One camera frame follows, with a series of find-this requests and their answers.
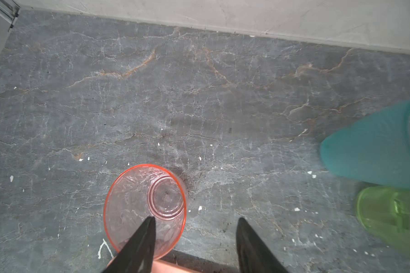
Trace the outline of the short pink glass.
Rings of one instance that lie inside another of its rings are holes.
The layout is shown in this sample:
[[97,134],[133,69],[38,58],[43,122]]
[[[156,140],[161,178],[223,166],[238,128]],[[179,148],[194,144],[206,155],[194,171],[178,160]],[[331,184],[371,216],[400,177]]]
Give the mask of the short pink glass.
[[178,243],[187,219],[187,189],[175,173],[154,164],[123,172],[112,184],[104,204],[104,227],[117,252],[149,216],[156,219],[154,259]]

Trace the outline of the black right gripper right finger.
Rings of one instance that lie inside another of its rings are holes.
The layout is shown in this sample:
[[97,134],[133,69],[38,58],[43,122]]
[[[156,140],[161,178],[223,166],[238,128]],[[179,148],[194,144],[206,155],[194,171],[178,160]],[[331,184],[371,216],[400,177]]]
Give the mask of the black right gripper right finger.
[[236,229],[236,248],[241,273],[289,273],[242,217]]

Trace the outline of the pink plastic tray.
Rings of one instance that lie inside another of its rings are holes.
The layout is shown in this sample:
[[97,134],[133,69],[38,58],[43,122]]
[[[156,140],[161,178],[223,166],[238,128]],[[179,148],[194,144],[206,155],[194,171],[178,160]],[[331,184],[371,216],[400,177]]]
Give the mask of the pink plastic tray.
[[104,273],[195,273],[195,270],[181,267],[163,260],[154,260],[152,253],[119,253],[103,271]]

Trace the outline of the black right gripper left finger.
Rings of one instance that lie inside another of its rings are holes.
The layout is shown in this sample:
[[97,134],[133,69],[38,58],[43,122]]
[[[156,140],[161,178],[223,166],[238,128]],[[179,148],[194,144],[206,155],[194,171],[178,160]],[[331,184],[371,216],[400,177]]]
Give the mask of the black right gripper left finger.
[[156,246],[156,219],[147,217],[103,273],[150,273]]

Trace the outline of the teal dimpled glass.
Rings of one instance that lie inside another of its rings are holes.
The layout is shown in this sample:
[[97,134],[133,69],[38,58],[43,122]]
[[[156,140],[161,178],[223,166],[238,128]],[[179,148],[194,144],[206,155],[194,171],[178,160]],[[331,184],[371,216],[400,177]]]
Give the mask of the teal dimpled glass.
[[337,176],[410,190],[410,100],[328,136],[320,156]]

